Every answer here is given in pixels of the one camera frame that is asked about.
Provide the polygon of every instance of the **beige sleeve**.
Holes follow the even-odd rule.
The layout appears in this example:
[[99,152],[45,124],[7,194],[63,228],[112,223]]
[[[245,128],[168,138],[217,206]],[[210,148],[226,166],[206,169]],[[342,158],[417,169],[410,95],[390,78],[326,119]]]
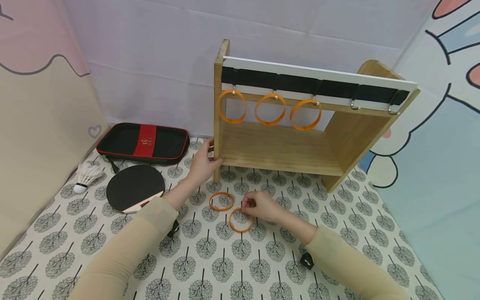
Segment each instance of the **beige sleeve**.
[[69,300],[118,300],[138,263],[172,229],[178,212],[156,197],[92,259]]
[[361,300],[408,299],[403,288],[386,271],[327,227],[320,226],[306,248],[316,266],[353,290]]

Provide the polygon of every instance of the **shuttlecock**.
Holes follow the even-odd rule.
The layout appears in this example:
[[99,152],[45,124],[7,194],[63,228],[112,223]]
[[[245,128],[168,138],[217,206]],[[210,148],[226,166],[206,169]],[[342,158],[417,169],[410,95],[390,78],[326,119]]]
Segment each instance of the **shuttlecock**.
[[88,163],[78,165],[78,181],[73,187],[73,191],[81,194],[86,191],[88,185],[103,173],[100,167],[91,166]]

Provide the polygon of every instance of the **tree pattern fabric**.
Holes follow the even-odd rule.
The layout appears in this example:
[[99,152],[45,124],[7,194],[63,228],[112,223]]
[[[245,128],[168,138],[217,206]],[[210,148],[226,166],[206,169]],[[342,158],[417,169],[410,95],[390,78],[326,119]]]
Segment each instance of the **tree pattern fabric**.
[[[165,179],[166,192],[188,174],[201,142],[193,138],[176,166],[153,165]],[[20,237],[0,262],[2,300],[66,300],[82,275],[82,266],[134,217],[108,204],[106,186],[114,176],[109,162],[96,151],[86,161],[101,166],[105,174],[78,195],[72,190],[74,173]],[[141,163],[115,160],[115,164],[125,169]],[[317,267],[307,270],[301,265],[305,246],[280,225],[255,219],[246,233],[230,228],[231,210],[254,190],[266,191],[302,219],[337,232],[387,271],[412,299],[442,299],[360,167],[333,193],[326,192],[321,179],[315,174],[223,166],[220,182],[202,185],[180,209],[180,230],[172,238],[159,240],[139,262],[123,299],[358,299]],[[235,199],[227,212],[208,205],[207,199],[220,191]],[[230,204],[226,196],[216,200],[216,205]],[[245,226],[250,220],[241,213],[232,219]]]

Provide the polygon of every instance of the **orange ring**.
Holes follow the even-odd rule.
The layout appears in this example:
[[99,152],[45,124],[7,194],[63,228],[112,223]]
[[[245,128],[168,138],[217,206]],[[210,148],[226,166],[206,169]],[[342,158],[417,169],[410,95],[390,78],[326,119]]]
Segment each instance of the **orange ring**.
[[[268,98],[275,98],[275,96],[278,97],[278,99],[283,103],[283,112],[282,114],[280,115],[280,117],[278,117],[278,119],[276,120],[273,120],[273,121],[270,121],[270,122],[267,122],[267,121],[264,121],[262,119],[260,119],[258,116],[257,116],[257,108],[258,106],[260,105],[260,103],[264,102],[265,100],[267,100]],[[275,124],[277,124],[278,122],[280,122],[283,117],[285,116],[285,112],[287,111],[287,104],[285,102],[285,100],[283,99],[283,97],[280,95],[280,94],[277,94],[277,93],[271,93],[271,94],[268,94],[268,95],[265,95],[262,99],[260,99],[257,103],[257,106],[255,106],[255,117],[257,118],[257,121],[260,123],[260,124],[263,124],[263,125],[266,125],[266,126],[273,126]]]
[[250,216],[250,226],[248,226],[247,229],[244,229],[244,230],[239,230],[239,229],[236,229],[235,227],[233,227],[233,224],[232,224],[232,215],[238,211],[238,210],[241,210],[241,207],[239,208],[235,208],[231,213],[230,213],[230,217],[228,218],[228,222],[230,223],[230,227],[233,229],[233,231],[235,232],[238,232],[238,233],[243,233],[243,232],[247,232],[250,230],[250,228],[252,227],[253,225],[253,216]]
[[[225,97],[228,94],[231,94],[232,92],[235,92],[235,94],[238,95],[243,100],[243,107],[244,107],[245,111],[243,113],[243,116],[240,117],[240,119],[229,119],[229,118],[225,117],[225,115],[220,110],[220,102],[222,101],[222,98]],[[245,98],[243,97],[242,93],[240,93],[239,91],[237,91],[235,89],[225,90],[218,97],[217,110],[218,110],[218,114],[220,115],[220,117],[222,119],[224,119],[225,121],[227,121],[228,123],[232,123],[232,124],[240,123],[240,122],[243,121],[243,119],[245,118],[245,115],[247,114],[247,102],[245,102]]]
[[[307,104],[307,103],[314,103],[314,104],[317,104],[320,106],[318,108],[318,110],[320,111],[318,113],[318,117],[315,121],[313,121],[312,124],[308,125],[308,126],[297,126],[293,123],[293,114],[297,111],[297,109],[299,109],[302,105],[304,104]],[[310,130],[312,129],[313,127],[317,126],[318,122],[320,122],[320,119],[322,118],[322,105],[320,104],[320,102],[318,102],[317,100],[315,99],[308,99],[308,100],[303,100],[303,101],[300,101],[299,103],[297,103],[297,105],[292,109],[292,111],[290,112],[290,122],[292,123],[292,126],[293,128],[295,129],[298,129],[298,130]]]
[[[230,199],[232,199],[232,204],[230,204],[229,207],[226,207],[226,208],[218,208],[218,207],[215,207],[212,205],[212,199],[213,197],[215,196],[218,196],[218,195],[226,195],[228,197],[230,197]],[[235,199],[233,198],[233,196],[227,192],[216,192],[215,194],[213,194],[210,199],[208,200],[208,205],[210,205],[210,208],[217,211],[217,212],[224,212],[224,211],[227,211],[229,209],[231,209],[233,207],[233,204],[235,203]]]

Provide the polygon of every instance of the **wooden shelf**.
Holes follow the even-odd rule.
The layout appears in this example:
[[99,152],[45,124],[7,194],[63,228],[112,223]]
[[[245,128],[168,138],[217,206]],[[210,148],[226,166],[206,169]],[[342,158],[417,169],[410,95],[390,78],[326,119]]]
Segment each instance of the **wooden shelf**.
[[[352,110],[350,106],[341,105],[341,103],[322,103],[322,109],[335,111],[324,132],[298,131],[280,126],[268,127],[257,123],[227,123],[219,114],[219,112],[226,113],[227,102],[223,100],[217,105],[217,100],[222,93],[223,63],[225,56],[229,53],[230,40],[224,39],[214,63],[214,156],[218,158],[224,155],[226,166],[321,174],[326,190],[333,192],[398,118],[398,114],[391,115],[386,111],[365,107]],[[248,61],[250,65],[252,63],[262,66],[267,64],[269,67],[281,65],[253,60],[236,60]],[[403,80],[400,75],[377,60],[364,62],[358,74]],[[398,112],[402,113],[419,92],[419,89],[413,90]],[[243,95],[247,101],[259,101],[264,96],[263,92],[252,94],[245,92]],[[285,98],[287,105],[296,105],[298,101],[299,98]],[[265,102],[277,103],[273,99],[267,99]],[[218,182],[219,179],[220,168],[217,168],[214,172],[214,181]]]
[[321,131],[254,123],[222,124],[225,166],[342,176],[344,171]]

